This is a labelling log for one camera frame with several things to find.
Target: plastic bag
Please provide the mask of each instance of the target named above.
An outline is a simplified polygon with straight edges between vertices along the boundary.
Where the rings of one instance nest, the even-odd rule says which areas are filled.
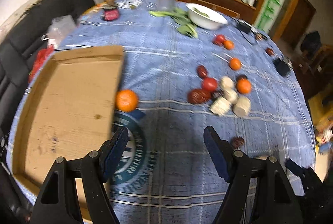
[[[72,16],[57,17],[52,19],[52,24],[47,32],[49,38],[48,47],[53,45],[57,49],[61,41],[74,29],[76,25]]]

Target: cardboard box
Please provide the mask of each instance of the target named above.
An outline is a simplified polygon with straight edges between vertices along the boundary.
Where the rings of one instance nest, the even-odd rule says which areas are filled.
[[[105,46],[54,54],[37,77],[22,110],[13,148],[13,174],[38,195],[59,156],[67,160],[98,150],[111,137],[123,48]],[[83,218],[90,220],[81,179]]]

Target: red tomato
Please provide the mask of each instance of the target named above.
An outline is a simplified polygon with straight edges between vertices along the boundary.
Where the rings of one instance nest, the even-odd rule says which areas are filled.
[[[209,92],[214,92],[217,89],[217,80],[215,78],[204,78],[201,88]]]
[[[224,35],[218,34],[217,36],[215,36],[213,43],[218,46],[222,46],[224,44],[224,41],[225,41]]]

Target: charger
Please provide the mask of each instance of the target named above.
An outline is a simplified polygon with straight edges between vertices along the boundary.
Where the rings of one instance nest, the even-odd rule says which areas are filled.
[[[236,28],[242,32],[245,32],[246,34],[251,32],[251,26],[243,20],[238,21]]]
[[[277,58],[273,61],[276,71],[282,76],[285,77],[291,71],[291,61],[284,57],[283,59]]]

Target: plaid tablecloth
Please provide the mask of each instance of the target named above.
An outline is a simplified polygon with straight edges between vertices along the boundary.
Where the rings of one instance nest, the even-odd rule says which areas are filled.
[[[178,5],[185,9],[184,3]],[[110,200],[121,223],[211,223],[227,190],[219,178],[203,142],[203,131],[212,125],[222,139],[241,136],[241,149],[249,156],[274,155],[284,166],[285,159],[314,167],[314,134],[302,90],[294,72],[281,77],[265,49],[271,41],[249,44],[229,25],[217,31],[197,28],[198,39],[181,35],[169,17],[153,17],[142,6],[120,9],[121,16],[112,22],[93,14],[69,35],[59,50],[103,45],[122,45],[125,62],[121,89],[139,96],[138,109],[145,113],[116,113],[114,122],[126,125],[131,138],[124,152]],[[234,41],[228,51],[212,44],[214,34],[224,34]],[[253,36],[246,35],[250,42]],[[243,63],[239,71],[229,68],[228,55]],[[205,65],[209,76],[220,79],[247,75],[252,83],[251,112],[244,118],[229,111],[217,117],[209,105],[192,105],[187,92],[199,88],[201,79],[196,67]],[[30,88],[26,90],[14,119],[9,151],[14,143],[16,126]],[[12,163],[7,154],[8,166]],[[302,194],[300,180],[286,170],[296,194]],[[23,192],[34,202],[36,197],[24,186]],[[251,184],[249,201],[254,197]]]

